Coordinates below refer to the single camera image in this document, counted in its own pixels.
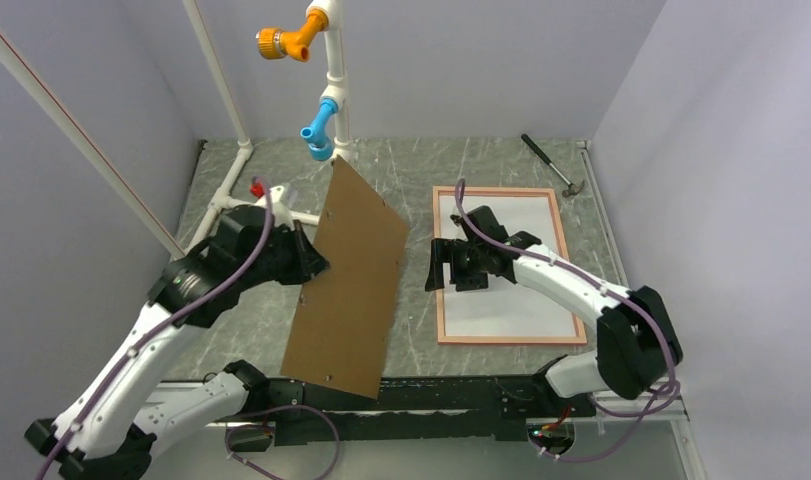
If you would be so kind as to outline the brown cardboard backing board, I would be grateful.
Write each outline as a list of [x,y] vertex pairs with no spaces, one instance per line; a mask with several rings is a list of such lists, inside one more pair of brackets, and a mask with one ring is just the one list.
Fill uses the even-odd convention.
[[302,286],[280,372],[375,399],[410,227],[347,161],[332,166],[313,241],[329,267]]

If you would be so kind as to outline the sunset photo print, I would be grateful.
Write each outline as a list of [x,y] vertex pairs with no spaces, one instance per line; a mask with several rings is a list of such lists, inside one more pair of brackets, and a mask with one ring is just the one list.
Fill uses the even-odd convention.
[[[557,195],[550,188],[469,187],[464,206],[489,206],[508,233],[526,231],[567,259]],[[442,265],[437,298],[440,344],[584,345],[583,322],[550,298],[490,276],[483,290],[458,292]]]

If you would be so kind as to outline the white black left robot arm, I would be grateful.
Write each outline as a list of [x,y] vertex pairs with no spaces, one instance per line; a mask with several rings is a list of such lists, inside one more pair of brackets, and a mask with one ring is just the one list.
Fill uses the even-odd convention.
[[205,425],[260,417],[270,381],[244,360],[173,400],[147,401],[173,362],[245,291],[267,282],[302,285],[328,266],[289,215],[259,205],[228,210],[212,234],[163,269],[90,386],[57,417],[34,421],[26,440],[64,479],[139,479],[158,455]]

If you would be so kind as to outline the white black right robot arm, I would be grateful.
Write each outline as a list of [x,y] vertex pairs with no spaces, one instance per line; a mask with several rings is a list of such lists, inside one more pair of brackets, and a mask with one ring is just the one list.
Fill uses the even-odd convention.
[[531,392],[538,411],[555,415],[571,397],[600,391],[632,400],[661,379],[666,393],[675,392],[683,352],[655,289],[632,290],[600,279],[535,235],[508,233],[488,206],[451,219],[464,236],[431,241],[426,291],[448,284],[459,292],[484,290],[490,277],[498,277],[545,296],[594,330],[594,351],[566,355],[536,374]]

